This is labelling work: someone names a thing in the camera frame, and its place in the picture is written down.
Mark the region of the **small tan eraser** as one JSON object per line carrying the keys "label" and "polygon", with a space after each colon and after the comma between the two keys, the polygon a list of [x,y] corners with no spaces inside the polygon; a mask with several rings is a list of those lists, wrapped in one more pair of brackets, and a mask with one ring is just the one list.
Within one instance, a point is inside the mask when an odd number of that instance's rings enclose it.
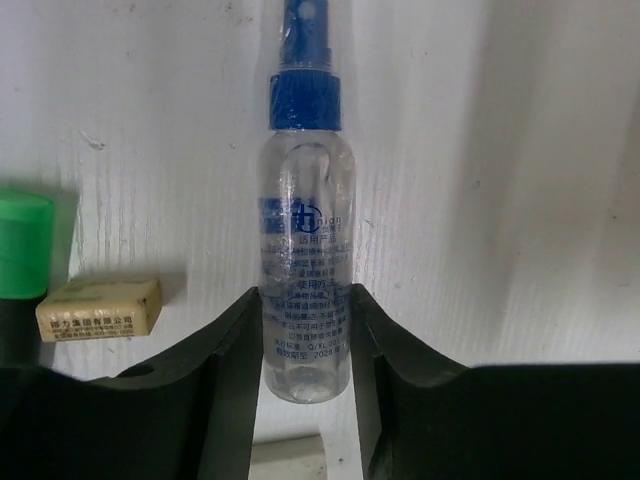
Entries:
{"label": "small tan eraser", "polygon": [[156,278],[73,280],[36,308],[45,343],[141,337],[152,332],[163,307]]}

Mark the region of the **clear glue bottle blue cap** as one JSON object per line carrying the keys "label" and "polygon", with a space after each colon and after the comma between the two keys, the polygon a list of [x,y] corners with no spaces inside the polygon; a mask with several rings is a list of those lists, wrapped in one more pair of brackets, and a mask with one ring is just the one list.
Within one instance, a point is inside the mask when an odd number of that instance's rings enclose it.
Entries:
{"label": "clear glue bottle blue cap", "polygon": [[327,1],[282,5],[258,160],[265,382],[297,404],[331,400],[350,378],[356,165],[341,135],[330,13]]}

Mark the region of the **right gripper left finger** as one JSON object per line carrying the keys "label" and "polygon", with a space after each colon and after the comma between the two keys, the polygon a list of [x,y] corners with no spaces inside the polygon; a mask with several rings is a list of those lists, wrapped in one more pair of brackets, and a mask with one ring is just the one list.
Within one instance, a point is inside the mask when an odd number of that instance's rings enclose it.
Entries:
{"label": "right gripper left finger", "polygon": [[261,303],[250,289],[211,324],[113,378],[5,366],[1,475],[244,479],[262,355]]}

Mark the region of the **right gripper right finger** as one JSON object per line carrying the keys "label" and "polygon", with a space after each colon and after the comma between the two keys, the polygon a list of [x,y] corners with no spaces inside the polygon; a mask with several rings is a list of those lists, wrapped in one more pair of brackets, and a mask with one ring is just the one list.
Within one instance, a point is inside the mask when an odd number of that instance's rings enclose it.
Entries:
{"label": "right gripper right finger", "polygon": [[351,290],[351,358],[368,479],[635,479],[634,363],[467,367]]}

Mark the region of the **green highlighter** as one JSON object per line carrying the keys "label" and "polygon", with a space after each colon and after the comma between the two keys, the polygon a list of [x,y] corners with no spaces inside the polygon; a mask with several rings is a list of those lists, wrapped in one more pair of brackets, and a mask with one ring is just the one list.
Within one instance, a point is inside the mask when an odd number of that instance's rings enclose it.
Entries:
{"label": "green highlighter", "polygon": [[49,285],[55,205],[47,197],[1,188],[1,298],[26,300]]}

